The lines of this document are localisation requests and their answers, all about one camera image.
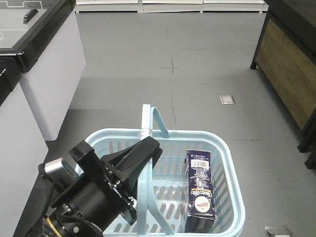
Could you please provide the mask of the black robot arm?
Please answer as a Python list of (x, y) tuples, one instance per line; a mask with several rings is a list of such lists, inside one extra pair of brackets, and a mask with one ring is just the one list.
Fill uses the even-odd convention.
[(81, 175), (72, 168), (50, 173), (41, 164), (39, 173), (51, 185), (43, 211), (26, 236), (100, 237), (118, 216), (133, 224), (138, 177), (161, 154), (159, 142), (152, 137), (101, 158), (81, 141), (70, 151)]

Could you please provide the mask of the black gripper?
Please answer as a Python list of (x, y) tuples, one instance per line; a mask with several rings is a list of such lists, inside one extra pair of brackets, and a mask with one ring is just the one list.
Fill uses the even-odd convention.
[(49, 223), (56, 232), (103, 232), (119, 215), (132, 224), (136, 210), (137, 180), (150, 159), (162, 154), (151, 136), (101, 158), (85, 141), (71, 151), (83, 174), (53, 202)]

